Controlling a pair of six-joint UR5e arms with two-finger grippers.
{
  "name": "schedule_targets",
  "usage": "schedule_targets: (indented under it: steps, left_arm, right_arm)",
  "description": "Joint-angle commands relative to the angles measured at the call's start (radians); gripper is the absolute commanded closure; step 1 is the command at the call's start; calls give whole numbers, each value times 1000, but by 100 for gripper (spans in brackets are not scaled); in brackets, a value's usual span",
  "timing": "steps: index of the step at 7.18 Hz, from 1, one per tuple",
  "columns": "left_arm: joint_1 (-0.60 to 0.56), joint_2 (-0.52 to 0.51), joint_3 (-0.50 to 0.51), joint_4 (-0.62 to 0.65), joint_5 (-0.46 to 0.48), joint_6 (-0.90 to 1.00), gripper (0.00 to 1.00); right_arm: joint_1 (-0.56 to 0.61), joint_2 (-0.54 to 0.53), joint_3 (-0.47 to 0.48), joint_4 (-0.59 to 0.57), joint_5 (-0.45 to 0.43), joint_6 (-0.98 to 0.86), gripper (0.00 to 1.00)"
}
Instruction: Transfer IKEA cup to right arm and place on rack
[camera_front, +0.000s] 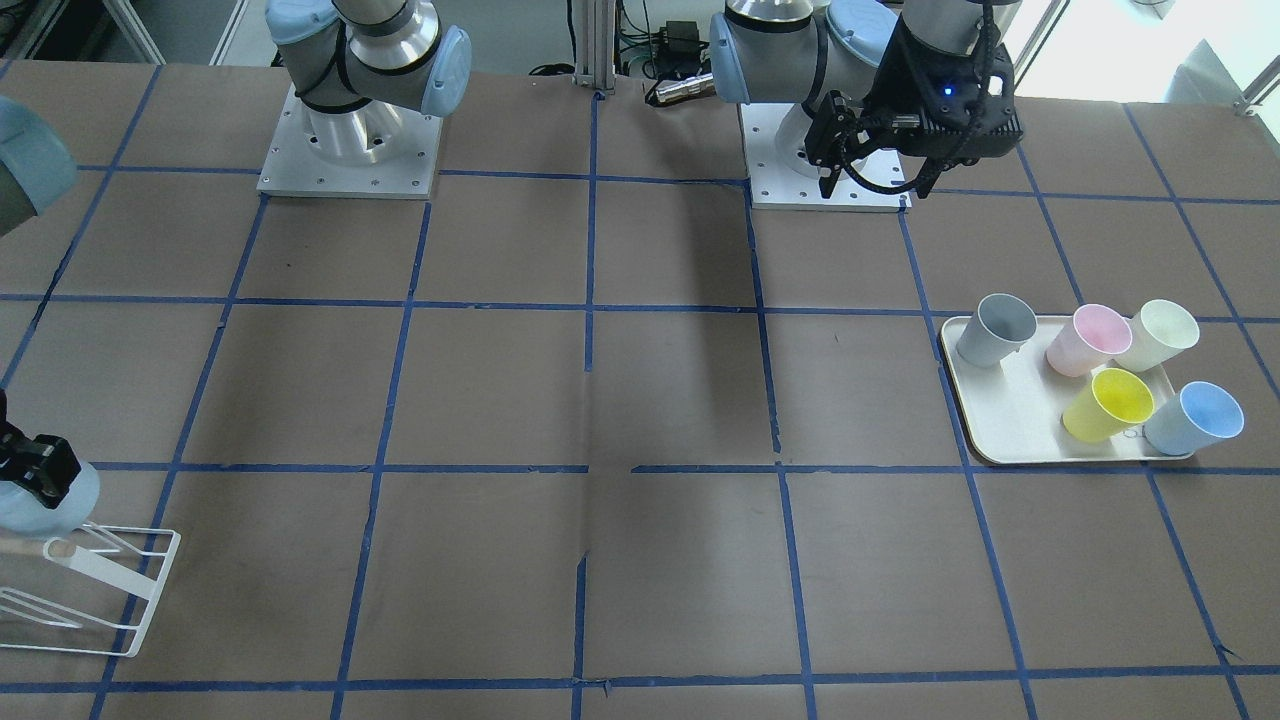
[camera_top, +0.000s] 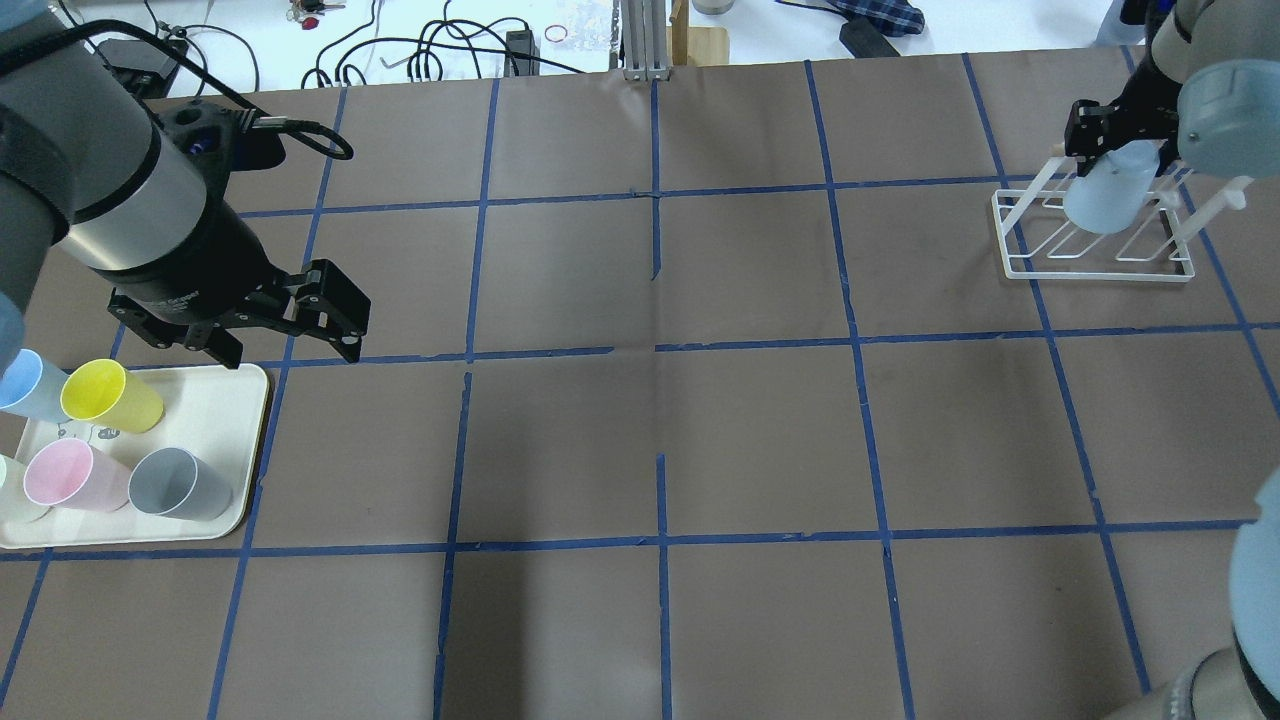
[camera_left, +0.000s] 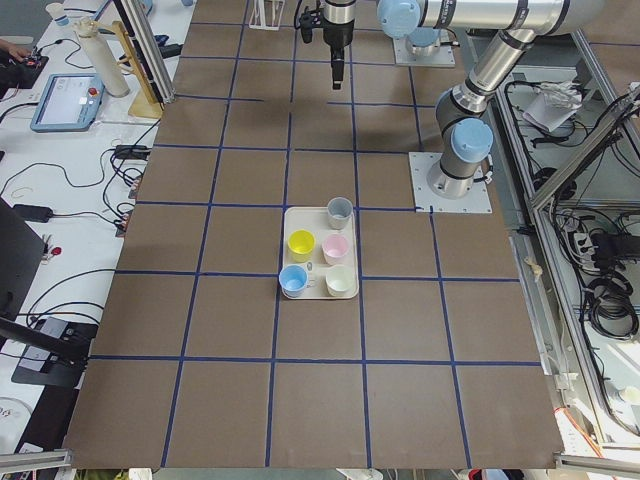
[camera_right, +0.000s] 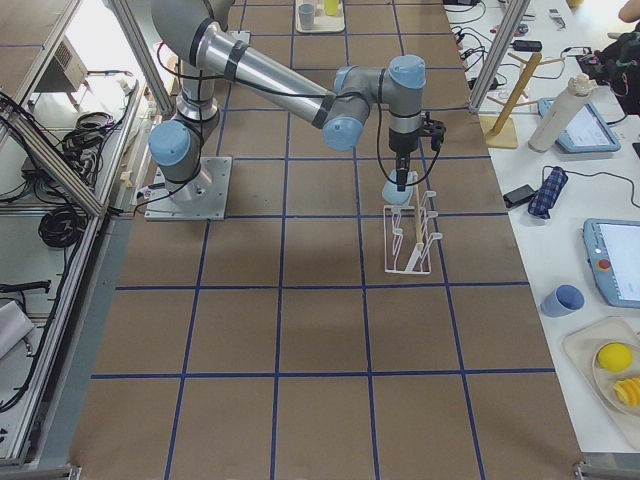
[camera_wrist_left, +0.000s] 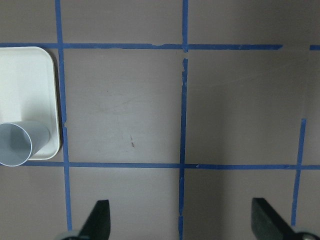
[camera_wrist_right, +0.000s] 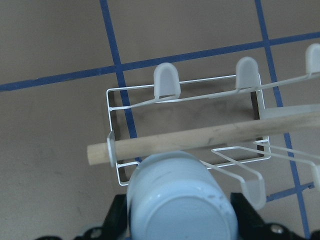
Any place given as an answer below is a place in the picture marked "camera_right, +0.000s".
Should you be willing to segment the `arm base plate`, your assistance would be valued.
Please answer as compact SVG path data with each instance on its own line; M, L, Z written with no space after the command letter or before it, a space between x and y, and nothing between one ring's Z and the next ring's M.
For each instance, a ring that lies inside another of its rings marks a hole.
M175 184L153 190L144 217L148 221L223 220L233 159L202 157L199 174L178 189Z
M235 41L243 41L247 44L251 41L250 31L228 31L227 34L233 37Z

